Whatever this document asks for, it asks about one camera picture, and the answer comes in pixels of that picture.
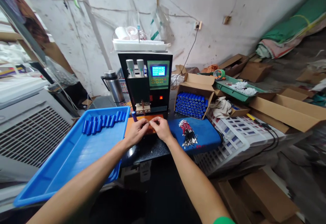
green plastic tray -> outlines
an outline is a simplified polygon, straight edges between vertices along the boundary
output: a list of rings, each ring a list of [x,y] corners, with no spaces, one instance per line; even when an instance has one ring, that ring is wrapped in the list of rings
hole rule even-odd
[[[198,74],[199,75],[207,75],[207,76],[213,75],[213,73],[198,73]],[[237,90],[234,90],[234,89],[230,88],[230,86],[227,85],[226,83],[233,85],[233,84],[235,84],[235,83],[237,83],[239,81],[237,79],[234,79],[234,78],[232,78],[230,76],[227,76],[227,75],[225,76],[225,78],[226,79],[223,80],[223,81],[215,81],[213,87],[218,89],[218,90],[221,90],[222,92],[236,98],[237,100],[245,102],[245,103],[249,103],[255,97],[255,95],[248,96],[248,95],[246,95],[244,93],[241,93],[241,92],[239,92]],[[250,84],[248,84],[247,87],[254,88],[259,93],[265,93],[264,90],[259,89],[259,88],[255,87],[255,86],[252,86]]]

green control panel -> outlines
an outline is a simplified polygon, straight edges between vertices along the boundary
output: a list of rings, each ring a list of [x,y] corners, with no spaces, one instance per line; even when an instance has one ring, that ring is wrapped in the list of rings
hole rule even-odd
[[[149,89],[166,89],[169,88],[169,70],[170,61],[147,61],[147,75],[149,80]]]

blue plastic tray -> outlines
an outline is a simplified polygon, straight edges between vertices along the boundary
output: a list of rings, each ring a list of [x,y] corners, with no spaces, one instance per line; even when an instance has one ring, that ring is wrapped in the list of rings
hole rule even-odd
[[[126,113],[124,122],[116,122],[112,128],[102,128],[102,131],[95,135],[82,134],[86,119],[91,116],[113,115],[118,111]],[[130,107],[86,111],[16,197],[14,206],[21,207],[49,200],[63,185],[124,138],[129,113]],[[118,178],[120,163],[121,161],[111,172],[105,184]]]
[[[198,141],[198,143],[193,146],[186,148],[182,147],[187,154],[205,153],[216,149],[221,144],[221,137],[207,118],[203,120],[191,117],[183,119],[185,119],[194,130]],[[184,136],[182,135],[182,129],[179,127],[179,123],[183,119],[168,120],[171,133],[180,146],[182,146],[184,142]]]

orange pad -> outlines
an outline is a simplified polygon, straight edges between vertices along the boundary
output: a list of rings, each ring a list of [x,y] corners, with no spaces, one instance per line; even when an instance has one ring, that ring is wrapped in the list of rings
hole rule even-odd
[[[139,117],[137,117],[137,120],[141,120],[142,118],[145,118],[145,119],[147,119],[148,121],[150,121],[151,119],[155,118],[156,116],[159,116],[159,117],[162,117],[162,118],[163,118],[163,115],[160,114],[160,115],[139,116]],[[127,128],[126,128],[125,136],[128,134],[128,132],[129,132],[131,126],[132,126],[134,123],[135,123],[135,122],[134,122],[134,120],[133,120],[132,117],[131,117],[131,118],[128,118],[128,123],[127,123]],[[148,127],[148,130],[147,130],[147,132],[146,132],[145,135],[148,135],[148,134],[154,134],[154,133],[156,133],[156,131],[155,131],[154,128],[150,125],[150,126]]]

air cooler grille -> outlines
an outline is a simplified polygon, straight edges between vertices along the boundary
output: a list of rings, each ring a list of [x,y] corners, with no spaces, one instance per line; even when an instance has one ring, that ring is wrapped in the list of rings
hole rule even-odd
[[[46,107],[0,133],[0,155],[39,168],[69,128],[57,112]]]

